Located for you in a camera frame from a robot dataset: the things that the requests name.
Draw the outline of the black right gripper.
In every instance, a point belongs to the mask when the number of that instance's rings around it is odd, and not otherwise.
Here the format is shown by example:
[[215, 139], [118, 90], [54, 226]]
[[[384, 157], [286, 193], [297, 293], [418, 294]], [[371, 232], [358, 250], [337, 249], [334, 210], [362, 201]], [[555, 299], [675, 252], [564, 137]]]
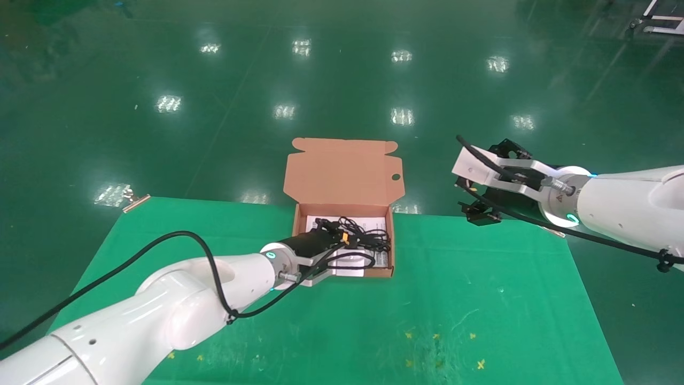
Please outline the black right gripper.
[[[499, 144], [490, 146], [489, 152], [494, 153], [499, 158], [532, 160], [530, 152], [510, 139], [504, 139]], [[484, 186], [477, 188], [477, 194], [511, 212], [530, 218], [544, 218], [539, 203], [525, 195]], [[470, 224], [481, 227], [502, 222], [501, 212], [479, 200], [475, 200], [471, 204], [466, 202], [458, 202], [458, 204]]]

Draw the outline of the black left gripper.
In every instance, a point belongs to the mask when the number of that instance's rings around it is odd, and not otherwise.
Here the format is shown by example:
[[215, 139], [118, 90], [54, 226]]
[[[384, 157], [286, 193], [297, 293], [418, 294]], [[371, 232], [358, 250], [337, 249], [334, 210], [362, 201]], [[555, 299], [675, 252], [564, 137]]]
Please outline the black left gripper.
[[289, 238], [289, 247], [296, 256], [313, 258], [341, 241], [344, 230], [339, 219], [315, 217], [314, 231], [300, 233]]

